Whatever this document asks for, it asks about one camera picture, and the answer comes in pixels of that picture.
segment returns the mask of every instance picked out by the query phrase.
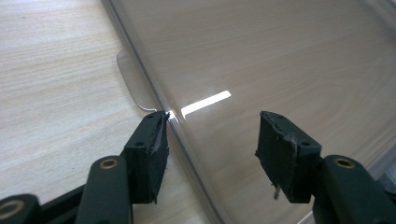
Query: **clamp jaw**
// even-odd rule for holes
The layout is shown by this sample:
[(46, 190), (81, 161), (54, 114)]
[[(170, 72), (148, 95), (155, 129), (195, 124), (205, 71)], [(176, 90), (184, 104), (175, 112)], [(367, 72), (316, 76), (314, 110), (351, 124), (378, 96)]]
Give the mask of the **clamp jaw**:
[(285, 117), (261, 112), (256, 156), (290, 203), (309, 203), (318, 224), (396, 223), (396, 207), (366, 169), (348, 157), (320, 157), (321, 145)]
[(39, 205), (35, 195), (0, 201), (0, 223), (133, 223), (131, 204), (157, 202), (169, 155), (163, 111), (143, 118), (119, 156), (94, 162), (86, 185)]

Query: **wood grain surface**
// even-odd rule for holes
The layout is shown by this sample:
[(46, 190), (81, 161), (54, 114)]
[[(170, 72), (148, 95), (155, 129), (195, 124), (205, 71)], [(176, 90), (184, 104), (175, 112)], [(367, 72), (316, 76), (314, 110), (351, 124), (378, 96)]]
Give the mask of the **wood grain surface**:
[(323, 156), (372, 171), (394, 159), (395, 35), (363, 1), (112, 2), (226, 223), (296, 223), (311, 210), (274, 201), (254, 157), (261, 110), (295, 122)]
[[(82, 185), (97, 159), (119, 154), (145, 113), (120, 75), (123, 46), (102, 2), (0, 8), (0, 198), (33, 193), (45, 203)], [(134, 206), (136, 223), (207, 221), (173, 150), (159, 204)]]

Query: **clear plastic sheet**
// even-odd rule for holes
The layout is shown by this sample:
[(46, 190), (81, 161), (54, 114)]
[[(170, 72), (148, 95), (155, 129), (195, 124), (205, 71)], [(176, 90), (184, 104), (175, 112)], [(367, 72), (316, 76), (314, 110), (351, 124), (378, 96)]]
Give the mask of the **clear plastic sheet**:
[(379, 177), (396, 154), (395, 4), (106, 1), (196, 173), (215, 220), (312, 222), (275, 201), (254, 156), (261, 110)]

